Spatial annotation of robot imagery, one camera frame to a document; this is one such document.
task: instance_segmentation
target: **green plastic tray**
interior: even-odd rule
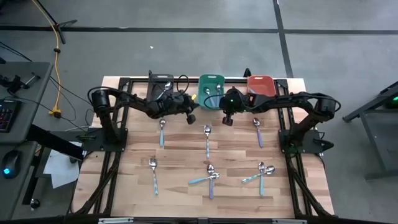
[[[209,95],[206,94],[205,88],[209,88],[210,90],[210,96],[213,95],[220,95],[224,94],[224,81],[225,78],[222,75],[201,75],[199,77],[199,84],[198,84],[198,102],[199,105],[202,106],[203,108],[209,109],[205,106],[205,99],[209,97]],[[217,93],[216,86],[217,84],[221,85],[221,90],[219,93]],[[206,105],[209,106],[211,109],[218,110],[218,103],[220,102],[220,98],[222,96],[214,96],[212,98],[209,98],[206,101]]]

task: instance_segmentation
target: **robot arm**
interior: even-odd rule
[[[109,95],[118,99],[118,104],[111,106]],[[129,106],[144,112],[152,119],[158,119],[170,114],[185,113],[188,124],[193,124],[196,120],[192,111],[199,106],[192,97],[183,91],[174,92],[171,95],[163,95],[154,101],[147,101],[139,98],[136,94],[132,95],[124,91],[107,88],[96,90],[91,94],[94,112],[101,120],[104,135],[107,142],[116,142],[119,139],[118,127],[111,119],[111,113],[117,113],[118,109]]]
[[[313,106],[308,100],[317,99]],[[336,100],[322,93],[300,92],[284,96],[269,97],[249,93],[242,94],[235,87],[229,89],[225,96],[220,99],[220,109],[225,113],[223,124],[232,126],[231,119],[234,113],[252,112],[264,113],[270,109],[299,107],[304,109],[308,116],[299,124],[294,124],[290,128],[289,142],[294,146],[300,146],[307,131],[315,127],[318,123],[333,119],[336,111]]]

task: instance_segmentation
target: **concrete floor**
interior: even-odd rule
[[[59,22],[78,19],[79,26],[276,28],[272,0],[43,0]],[[286,29],[398,29],[395,0],[279,0]],[[47,26],[30,1],[8,5],[0,24]],[[246,67],[256,74],[286,77],[278,34],[94,33],[67,32],[59,69],[65,87],[85,96],[105,75],[155,73],[241,77]],[[343,104],[336,118],[319,129],[335,147],[325,153],[326,175],[335,213],[344,218],[397,223],[398,179],[366,182],[378,170],[375,153],[360,120],[340,118],[397,81],[398,35],[286,35],[295,78],[309,92],[322,92]],[[53,62],[51,32],[0,31],[0,40],[35,61]],[[0,49],[9,61],[23,59]],[[42,103],[52,106],[56,89],[49,85]],[[75,124],[85,125],[88,105],[69,96],[79,108]],[[73,117],[65,100],[60,107]],[[49,118],[43,108],[35,123],[49,130],[72,128]],[[64,214],[72,186],[51,189],[41,182],[35,212],[19,207],[14,218]]]

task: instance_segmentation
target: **red plastic tray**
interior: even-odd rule
[[[248,93],[275,96],[274,80],[268,75],[252,75],[248,78]]]

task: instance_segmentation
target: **wooden table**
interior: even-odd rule
[[[103,86],[117,88],[120,77],[104,77]],[[303,79],[287,79],[292,92],[305,91]],[[246,84],[234,84],[243,93]],[[147,84],[135,83],[133,93],[145,98]],[[197,93],[197,84],[187,91]],[[296,122],[306,112],[294,108]],[[242,113],[233,116],[232,127],[221,123],[222,111],[197,108],[196,122],[188,125],[184,114],[166,116],[165,146],[159,146],[159,120],[130,109],[127,128],[129,135],[126,151],[122,154],[113,201],[112,216],[129,217],[212,217],[212,218],[293,218],[292,200],[284,156],[279,149],[277,132],[279,120],[276,110],[262,114]],[[261,121],[264,147],[258,145],[252,119]],[[212,125],[210,160],[221,177],[214,181],[214,199],[209,199],[208,181],[188,185],[188,181],[207,176],[203,127]],[[100,127],[97,117],[93,126]],[[154,195],[149,158],[157,158],[156,168],[159,195]],[[103,152],[94,152],[83,163],[73,200],[79,209],[98,185]],[[324,208],[333,213],[325,171],[319,158],[303,154],[308,188]],[[258,163],[275,166],[273,175],[264,178],[264,196],[259,196],[259,179],[242,184],[241,181],[257,174]],[[105,189],[104,201],[108,195]],[[301,191],[300,208],[304,211]]]

